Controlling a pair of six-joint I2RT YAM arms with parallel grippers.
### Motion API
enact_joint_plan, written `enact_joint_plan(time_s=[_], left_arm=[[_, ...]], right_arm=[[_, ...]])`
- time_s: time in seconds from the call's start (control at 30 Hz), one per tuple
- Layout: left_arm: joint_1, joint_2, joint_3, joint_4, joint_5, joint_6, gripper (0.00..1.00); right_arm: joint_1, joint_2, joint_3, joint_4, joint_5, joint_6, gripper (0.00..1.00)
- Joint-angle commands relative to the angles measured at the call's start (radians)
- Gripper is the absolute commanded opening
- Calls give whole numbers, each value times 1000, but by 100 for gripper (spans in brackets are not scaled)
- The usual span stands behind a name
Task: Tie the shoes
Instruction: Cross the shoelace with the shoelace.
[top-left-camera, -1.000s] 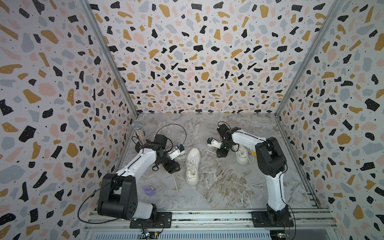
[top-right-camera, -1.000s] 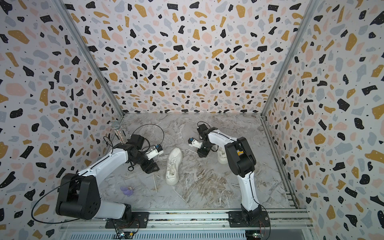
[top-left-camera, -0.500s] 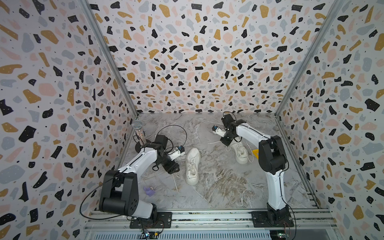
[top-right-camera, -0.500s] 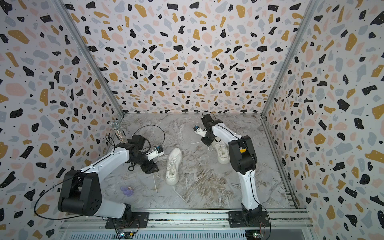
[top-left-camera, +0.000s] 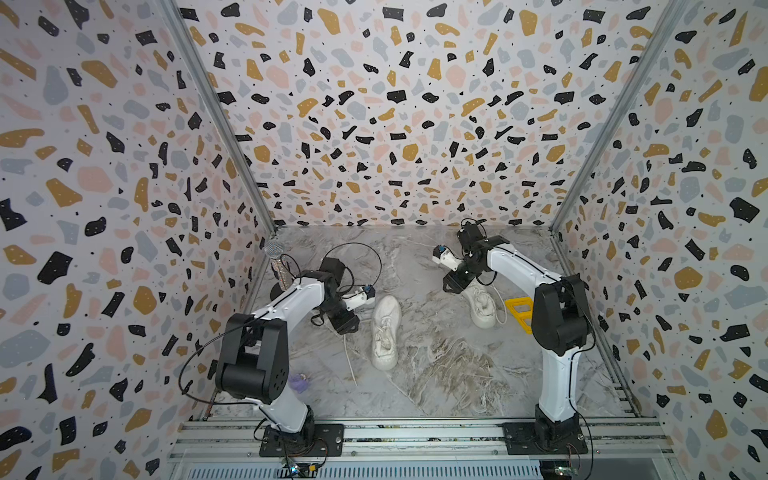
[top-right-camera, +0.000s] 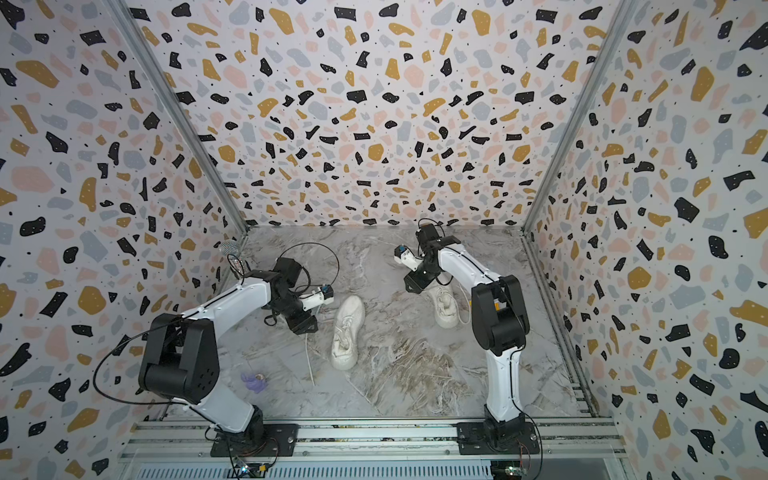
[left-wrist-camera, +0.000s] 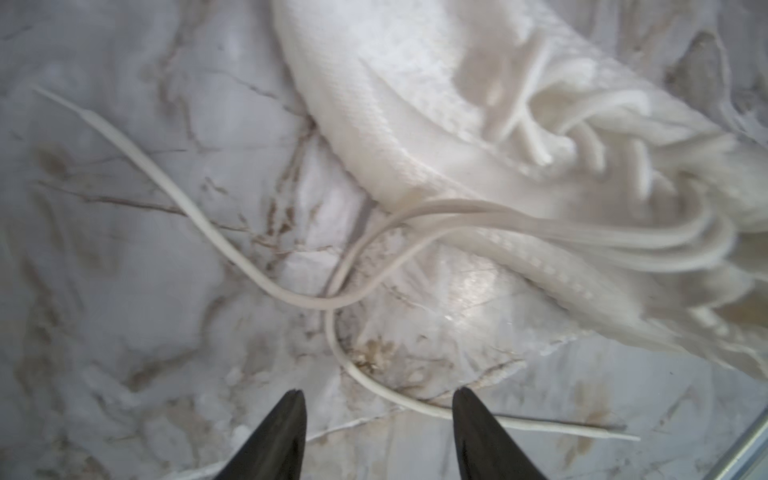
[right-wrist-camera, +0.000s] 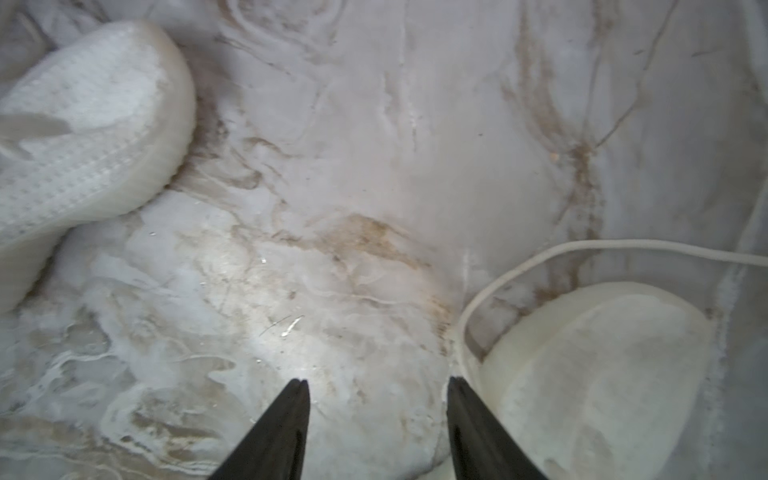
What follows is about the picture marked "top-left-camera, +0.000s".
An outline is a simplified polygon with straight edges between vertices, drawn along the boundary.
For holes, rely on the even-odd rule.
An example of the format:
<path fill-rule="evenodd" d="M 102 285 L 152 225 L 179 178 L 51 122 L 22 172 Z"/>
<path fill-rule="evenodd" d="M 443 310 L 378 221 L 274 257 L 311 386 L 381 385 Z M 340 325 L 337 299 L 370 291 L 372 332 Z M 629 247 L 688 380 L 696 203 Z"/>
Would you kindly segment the white sneaker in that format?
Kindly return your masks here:
<path fill-rule="evenodd" d="M 504 318 L 498 318 L 497 305 L 485 285 L 473 280 L 461 295 L 468 302 L 470 318 L 476 327 L 491 329 L 497 324 L 506 324 L 506 314 Z"/>
<path fill-rule="evenodd" d="M 380 371 L 392 370 L 398 360 L 397 333 L 402 318 L 398 300 L 382 297 L 373 312 L 371 362 Z"/>

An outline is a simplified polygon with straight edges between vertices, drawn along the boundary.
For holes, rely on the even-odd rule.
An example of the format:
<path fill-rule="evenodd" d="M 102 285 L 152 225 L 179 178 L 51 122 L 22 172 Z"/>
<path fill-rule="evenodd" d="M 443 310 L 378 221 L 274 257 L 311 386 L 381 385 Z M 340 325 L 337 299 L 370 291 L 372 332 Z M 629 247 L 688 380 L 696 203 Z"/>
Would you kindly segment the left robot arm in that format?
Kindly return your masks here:
<path fill-rule="evenodd" d="M 283 434 L 313 429 L 311 408 L 288 386 L 289 336 L 304 319 L 330 323 L 339 335 L 355 333 L 356 310 L 373 302 L 375 287 L 342 285 L 346 265 L 329 257 L 318 270 L 305 270 L 266 306 L 232 315 L 222 337 L 216 388 L 237 403 L 253 404 L 270 427 Z"/>

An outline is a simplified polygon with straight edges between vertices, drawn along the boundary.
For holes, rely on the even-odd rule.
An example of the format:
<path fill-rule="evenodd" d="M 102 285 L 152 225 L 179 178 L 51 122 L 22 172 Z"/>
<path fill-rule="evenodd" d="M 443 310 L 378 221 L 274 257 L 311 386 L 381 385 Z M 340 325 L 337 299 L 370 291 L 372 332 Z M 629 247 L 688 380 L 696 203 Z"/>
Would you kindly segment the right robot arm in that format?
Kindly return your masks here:
<path fill-rule="evenodd" d="M 530 330 L 542 350 L 542 390 L 534 431 L 550 449 L 556 441 L 580 432 L 575 399 L 578 363 L 593 333 L 585 284 L 577 275 L 563 276 L 529 259 L 502 236 L 489 237 L 480 221 L 466 221 L 457 232 L 462 255 L 445 246 L 433 249 L 432 260 L 447 268 L 443 290 L 461 294 L 478 286 L 484 273 L 501 275 L 530 300 Z"/>

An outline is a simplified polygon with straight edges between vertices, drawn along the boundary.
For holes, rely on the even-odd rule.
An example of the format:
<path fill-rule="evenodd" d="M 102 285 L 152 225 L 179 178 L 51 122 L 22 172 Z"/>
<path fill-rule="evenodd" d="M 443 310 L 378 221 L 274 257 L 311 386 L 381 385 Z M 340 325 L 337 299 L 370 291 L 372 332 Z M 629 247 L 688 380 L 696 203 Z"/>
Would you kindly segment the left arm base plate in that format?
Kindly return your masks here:
<path fill-rule="evenodd" d="M 342 423 L 307 424 L 300 432 L 284 433 L 266 427 L 259 449 L 262 458 L 340 457 L 345 426 Z"/>

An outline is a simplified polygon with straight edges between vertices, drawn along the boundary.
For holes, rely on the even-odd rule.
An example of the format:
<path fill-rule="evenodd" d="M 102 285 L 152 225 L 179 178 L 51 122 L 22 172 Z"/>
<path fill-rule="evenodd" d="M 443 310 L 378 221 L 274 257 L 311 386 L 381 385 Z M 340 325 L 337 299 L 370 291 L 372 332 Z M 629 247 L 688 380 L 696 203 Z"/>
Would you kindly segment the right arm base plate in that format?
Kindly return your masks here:
<path fill-rule="evenodd" d="M 508 422 L 501 428 L 508 455 L 582 455 L 589 451 L 576 417 L 555 423 L 547 419 Z"/>

